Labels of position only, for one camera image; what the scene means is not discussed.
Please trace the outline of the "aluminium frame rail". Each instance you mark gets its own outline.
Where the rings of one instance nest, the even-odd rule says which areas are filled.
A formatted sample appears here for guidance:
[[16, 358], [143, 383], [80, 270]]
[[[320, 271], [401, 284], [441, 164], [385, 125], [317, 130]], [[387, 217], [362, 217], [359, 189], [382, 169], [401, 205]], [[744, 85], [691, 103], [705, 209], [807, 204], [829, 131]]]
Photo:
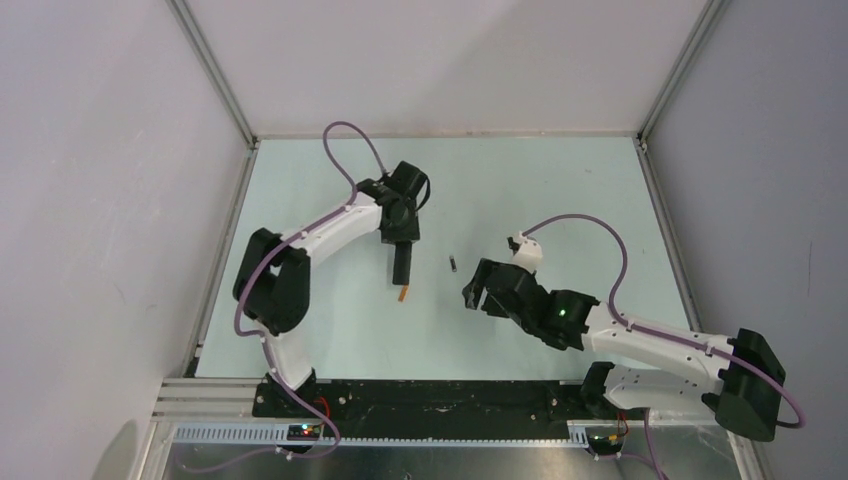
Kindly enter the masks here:
[[237, 96], [226, 78], [216, 55], [206, 38], [190, 3], [185, 0], [167, 0], [177, 24], [183, 32], [189, 47], [196, 56], [201, 69], [206, 74], [211, 87], [235, 127], [243, 144], [252, 150], [257, 144], [257, 136], [251, 128]]

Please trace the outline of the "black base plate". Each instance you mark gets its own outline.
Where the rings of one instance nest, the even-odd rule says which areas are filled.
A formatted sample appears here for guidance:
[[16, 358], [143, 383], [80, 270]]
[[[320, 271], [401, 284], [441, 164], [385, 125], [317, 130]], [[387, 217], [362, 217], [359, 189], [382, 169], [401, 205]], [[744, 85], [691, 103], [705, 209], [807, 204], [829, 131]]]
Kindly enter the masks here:
[[579, 384], [558, 381], [319, 380], [302, 387], [298, 404], [270, 378], [255, 390], [255, 418], [328, 415], [345, 437], [389, 436], [469, 439], [553, 439], [568, 436], [568, 422], [613, 421], [630, 425], [641, 409], [620, 410], [588, 397]]

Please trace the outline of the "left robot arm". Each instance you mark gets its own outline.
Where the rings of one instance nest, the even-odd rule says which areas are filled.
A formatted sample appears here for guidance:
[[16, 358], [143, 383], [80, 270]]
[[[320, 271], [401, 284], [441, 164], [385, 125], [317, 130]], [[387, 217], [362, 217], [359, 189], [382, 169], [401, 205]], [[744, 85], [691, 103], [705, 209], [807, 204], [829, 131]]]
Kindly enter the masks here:
[[277, 402], [290, 415], [304, 416], [316, 403], [314, 367], [299, 326], [310, 307], [313, 268], [376, 232], [394, 249], [392, 285], [406, 290], [412, 248], [421, 238], [419, 210], [430, 195], [429, 177], [402, 162], [378, 179], [355, 184], [347, 201], [291, 234], [261, 228], [249, 238], [233, 286], [234, 321], [248, 317], [255, 326], [236, 332], [259, 337], [270, 377], [281, 385]]

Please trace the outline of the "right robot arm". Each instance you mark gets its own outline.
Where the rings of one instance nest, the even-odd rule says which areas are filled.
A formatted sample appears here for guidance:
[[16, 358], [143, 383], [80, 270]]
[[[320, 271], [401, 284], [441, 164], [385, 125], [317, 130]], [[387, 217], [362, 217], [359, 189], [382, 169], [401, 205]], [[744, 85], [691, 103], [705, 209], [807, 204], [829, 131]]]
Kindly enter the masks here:
[[733, 337], [666, 328], [625, 318], [610, 305], [572, 290], [542, 287], [524, 268], [482, 259], [462, 296], [467, 308], [508, 318], [557, 350], [608, 353], [641, 362], [637, 370], [595, 362], [583, 381], [585, 411], [606, 418], [617, 409], [712, 413], [726, 430], [774, 440], [786, 372], [763, 335]]

